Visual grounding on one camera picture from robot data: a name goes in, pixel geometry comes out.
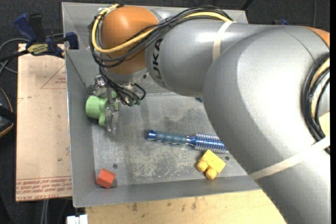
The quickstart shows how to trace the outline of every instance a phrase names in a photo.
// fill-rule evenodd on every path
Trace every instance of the orange object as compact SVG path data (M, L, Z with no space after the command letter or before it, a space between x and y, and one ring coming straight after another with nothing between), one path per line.
M115 174L106 170L100 170L96 183L104 188L110 188L115 178Z

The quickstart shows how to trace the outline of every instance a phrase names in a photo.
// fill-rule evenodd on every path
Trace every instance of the blue brush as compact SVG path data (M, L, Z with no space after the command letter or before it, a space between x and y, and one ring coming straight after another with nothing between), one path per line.
M196 134L187 136L148 130L147 139L164 143L191 145L199 151L211 150L215 153L229 153L217 135Z

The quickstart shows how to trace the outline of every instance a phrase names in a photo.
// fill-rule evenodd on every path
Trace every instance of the yellow lego brick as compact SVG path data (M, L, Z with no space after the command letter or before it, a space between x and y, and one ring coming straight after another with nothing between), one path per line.
M215 153L207 150L201 159L199 159L196 167L200 172L204 172L208 179L214 179L224 168L226 163Z

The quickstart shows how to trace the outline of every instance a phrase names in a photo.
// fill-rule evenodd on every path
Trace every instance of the cable bundle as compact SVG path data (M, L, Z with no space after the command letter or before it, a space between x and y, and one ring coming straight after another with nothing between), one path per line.
M95 62L101 67L111 68L111 67L120 65L124 61L131 60L137 54L132 56L132 58L127 58L129 55L135 52L140 53L145 48L147 48L151 43L153 43L155 40L159 39L164 33L174 28L176 25L179 25L188 20L200 19L200 18L211 18L211 19L219 19L224 22L232 21L232 19L224 11L214 6L200 6L200 7L189 8L171 18L165 19L163 22L159 24L148 26L142 29L140 32L135 34L133 37L128 39L123 44L118 45L117 47L114 47L111 49L102 49L99 39L98 39L99 46L97 45L97 36L99 37L99 24L103 21L105 15L108 12L113 12L113 9L116 9L120 6L121 5L116 4L116 5L103 9L98 14L98 16L93 20L93 22L89 25L90 49L91 49L92 56ZM102 54L109 54L109 53L119 51L125 47L132 46L132 45L135 45L135 46L132 47L127 53L119 57L112 58L107 55L108 56L107 58L97 53L97 52L100 52Z
M320 141L325 137L319 122L319 110L321 97L329 83L330 58L328 53L310 69L303 88L303 115L316 141Z

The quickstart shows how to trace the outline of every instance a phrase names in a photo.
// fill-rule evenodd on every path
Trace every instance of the cardboard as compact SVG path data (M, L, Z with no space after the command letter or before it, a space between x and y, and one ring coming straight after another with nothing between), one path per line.
M53 56L21 56L15 199L71 195L65 61Z

